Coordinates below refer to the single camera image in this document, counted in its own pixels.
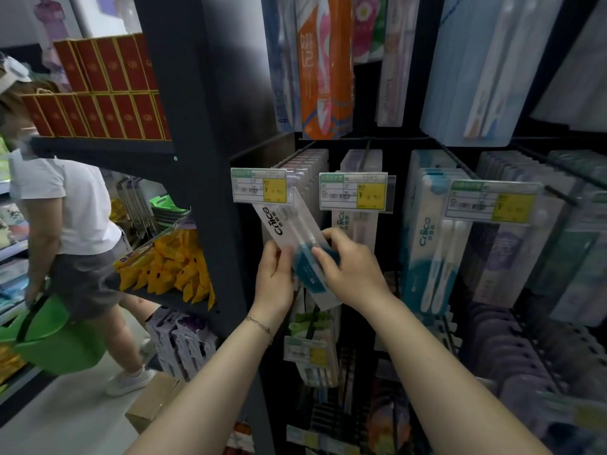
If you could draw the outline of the person's right hand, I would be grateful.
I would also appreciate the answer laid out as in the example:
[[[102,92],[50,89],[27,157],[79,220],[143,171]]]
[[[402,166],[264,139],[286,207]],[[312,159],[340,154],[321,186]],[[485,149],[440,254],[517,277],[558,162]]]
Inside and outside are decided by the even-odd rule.
[[[331,244],[331,249],[339,254],[339,276],[325,276],[330,290],[341,302],[365,313],[372,304],[392,297],[377,259],[366,245],[351,240],[339,228],[322,231]]]

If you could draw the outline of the clear blue toothbrush pack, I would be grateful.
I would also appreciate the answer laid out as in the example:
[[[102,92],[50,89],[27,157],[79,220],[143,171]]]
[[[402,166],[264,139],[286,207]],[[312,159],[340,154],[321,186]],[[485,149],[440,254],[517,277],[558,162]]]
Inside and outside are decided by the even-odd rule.
[[[332,250],[323,236],[300,193],[295,190],[294,204],[253,204],[270,237],[281,248],[293,249],[292,268],[322,311],[341,304],[330,290],[323,269],[312,254],[312,248],[321,247],[335,263],[340,263],[338,252]]]

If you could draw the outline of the person's left forearm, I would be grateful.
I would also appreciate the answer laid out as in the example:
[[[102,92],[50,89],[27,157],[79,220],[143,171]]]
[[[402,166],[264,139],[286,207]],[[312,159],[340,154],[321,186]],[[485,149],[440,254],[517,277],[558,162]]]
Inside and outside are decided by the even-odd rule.
[[[222,455],[274,336],[247,316],[123,455]]]

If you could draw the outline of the row of green top packs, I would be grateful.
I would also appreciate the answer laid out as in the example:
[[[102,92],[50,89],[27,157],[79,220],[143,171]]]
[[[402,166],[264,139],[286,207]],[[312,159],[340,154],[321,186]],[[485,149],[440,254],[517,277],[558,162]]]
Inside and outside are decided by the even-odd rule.
[[[338,307],[322,311],[305,288],[300,288],[288,323],[286,336],[312,339],[327,343],[329,367],[318,368],[301,363],[293,363],[306,386],[312,388],[336,388],[339,385],[339,360],[337,343],[339,337]]]

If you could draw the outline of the medium green yellow price tag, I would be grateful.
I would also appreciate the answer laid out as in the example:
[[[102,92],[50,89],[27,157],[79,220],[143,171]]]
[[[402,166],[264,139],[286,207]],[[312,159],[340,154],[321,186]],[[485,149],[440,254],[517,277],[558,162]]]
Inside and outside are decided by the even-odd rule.
[[[396,176],[386,172],[335,172],[319,174],[321,210],[392,214]]]

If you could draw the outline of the small green yellow price tag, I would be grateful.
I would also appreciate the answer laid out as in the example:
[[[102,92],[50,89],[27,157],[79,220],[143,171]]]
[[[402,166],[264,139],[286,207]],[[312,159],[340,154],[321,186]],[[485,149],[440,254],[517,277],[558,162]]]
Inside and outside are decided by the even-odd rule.
[[[293,205],[292,177],[285,168],[231,168],[235,203]]]

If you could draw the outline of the row of clear white toothbrush packs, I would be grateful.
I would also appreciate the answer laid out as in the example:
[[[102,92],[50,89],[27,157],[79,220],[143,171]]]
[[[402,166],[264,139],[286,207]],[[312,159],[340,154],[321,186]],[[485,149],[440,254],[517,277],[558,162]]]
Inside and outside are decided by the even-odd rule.
[[[340,164],[340,171],[345,172],[381,172],[383,169],[382,150],[362,149],[347,152]],[[342,229],[353,241],[366,245],[372,254],[375,253],[377,224],[379,212],[355,212],[349,210],[332,210],[331,226]]]

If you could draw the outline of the large green yellow price tag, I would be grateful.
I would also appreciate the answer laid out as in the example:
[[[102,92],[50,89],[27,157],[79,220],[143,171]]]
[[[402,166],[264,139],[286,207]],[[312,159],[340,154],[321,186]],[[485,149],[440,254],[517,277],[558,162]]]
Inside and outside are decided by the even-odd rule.
[[[541,183],[454,180],[448,189],[443,218],[531,226],[542,190]]]

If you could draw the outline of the row of purple grey toothbrush packs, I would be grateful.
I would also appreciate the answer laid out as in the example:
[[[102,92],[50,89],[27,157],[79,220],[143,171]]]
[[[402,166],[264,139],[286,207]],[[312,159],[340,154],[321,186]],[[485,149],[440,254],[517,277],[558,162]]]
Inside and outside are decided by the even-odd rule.
[[[487,181],[541,183],[538,161],[516,150],[484,152],[476,174]],[[574,180],[563,173],[554,186],[570,193]],[[466,266],[461,271],[471,301],[501,308],[512,308],[527,283],[540,254],[548,242],[565,202],[544,189],[538,197],[534,224],[475,222],[466,250]]]

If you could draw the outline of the orange toothbrush pack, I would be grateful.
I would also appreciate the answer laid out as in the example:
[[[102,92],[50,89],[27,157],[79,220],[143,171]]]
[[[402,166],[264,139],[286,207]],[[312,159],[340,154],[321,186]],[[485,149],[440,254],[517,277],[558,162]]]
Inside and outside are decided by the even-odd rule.
[[[352,130],[352,0],[294,0],[302,137],[330,140]]]

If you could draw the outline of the white slim toothbrush pack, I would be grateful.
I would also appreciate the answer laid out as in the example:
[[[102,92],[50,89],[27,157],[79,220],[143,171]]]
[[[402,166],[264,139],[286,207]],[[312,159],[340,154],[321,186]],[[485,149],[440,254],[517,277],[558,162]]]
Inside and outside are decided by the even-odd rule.
[[[401,127],[420,0],[387,0],[385,40],[375,122]]]

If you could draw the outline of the rows of lilac toothbrush packs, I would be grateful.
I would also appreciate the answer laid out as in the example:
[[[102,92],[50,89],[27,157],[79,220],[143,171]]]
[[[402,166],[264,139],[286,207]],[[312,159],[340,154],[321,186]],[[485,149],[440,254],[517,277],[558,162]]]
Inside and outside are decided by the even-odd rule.
[[[540,306],[451,313],[460,361],[552,455],[607,455],[607,342]]]

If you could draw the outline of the row of pale blue toothbrush packs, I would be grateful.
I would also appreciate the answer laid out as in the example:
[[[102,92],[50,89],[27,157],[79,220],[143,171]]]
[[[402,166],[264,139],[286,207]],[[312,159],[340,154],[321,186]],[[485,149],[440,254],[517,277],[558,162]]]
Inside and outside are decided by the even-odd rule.
[[[444,0],[420,129],[448,147],[506,147],[564,0]]]

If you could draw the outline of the rows of red boxes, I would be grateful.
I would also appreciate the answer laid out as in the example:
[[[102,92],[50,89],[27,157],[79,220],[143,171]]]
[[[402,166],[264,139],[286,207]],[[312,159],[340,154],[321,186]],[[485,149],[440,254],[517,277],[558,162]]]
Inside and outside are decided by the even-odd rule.
[[[171,141],[143,33],[54,42],[70,92],[24,103],[41,137]]]

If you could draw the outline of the shelf of assorted goods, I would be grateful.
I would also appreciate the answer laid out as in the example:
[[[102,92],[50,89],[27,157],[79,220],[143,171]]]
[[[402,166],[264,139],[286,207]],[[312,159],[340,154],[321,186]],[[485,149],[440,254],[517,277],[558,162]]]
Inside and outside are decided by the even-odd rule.
[[[9,150],[0,136],[0,393],[26,362],[9,346],[3,330],[24,311],[29,225],[10,196]]]

